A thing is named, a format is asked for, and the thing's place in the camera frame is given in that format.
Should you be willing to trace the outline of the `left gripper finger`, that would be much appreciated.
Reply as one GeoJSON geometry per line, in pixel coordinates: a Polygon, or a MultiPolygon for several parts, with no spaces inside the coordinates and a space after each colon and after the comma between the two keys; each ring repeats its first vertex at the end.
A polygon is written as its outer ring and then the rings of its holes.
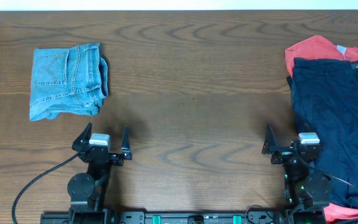
{"type": "Polygon", "coordinates": [[[92,133],[92,123],[88,123],[83,132],[73,141],[72,149],[81,152],[89,144],[92,133]]]}
{"type": "Polygon", "coordinates": [[[129,141],[128,127],[124,126],[121,151],[124,160],[132,160],[132,150],[129,141]]]}

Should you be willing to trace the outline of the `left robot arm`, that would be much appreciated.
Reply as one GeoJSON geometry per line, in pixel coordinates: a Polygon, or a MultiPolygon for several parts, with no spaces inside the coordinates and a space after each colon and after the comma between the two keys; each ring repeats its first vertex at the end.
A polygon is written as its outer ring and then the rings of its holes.
{"type": "Polygon", "coordinates": [[[110,151],[111,139],[108,134],[92,132],[89,123],[73,141],[72,149],[86,164],[86,172],[74,175],[67,186],[71,197],[70,223],[119,223],[119,215],[113,208],[105,207],[104,201],[109,185],[111,168],[123,166],[132,159],[128,127],[124,127],[121,153],[110,151]]]}

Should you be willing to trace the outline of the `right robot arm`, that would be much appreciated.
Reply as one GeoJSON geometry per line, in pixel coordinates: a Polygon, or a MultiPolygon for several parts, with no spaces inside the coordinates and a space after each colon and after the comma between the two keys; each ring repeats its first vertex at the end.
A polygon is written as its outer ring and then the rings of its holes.
{"type": "Polygon", "coordinates": [[[290,206],[270,216],[272,223],[326,223],[324,208],[329,205],[332,181],[320,172],[311,172],[311,163],[323,147],[316,133],[300,133],[289,146],[279,146],[271,125],[267,125],[262,154],[284,168],[284,196],[290,206]]]}

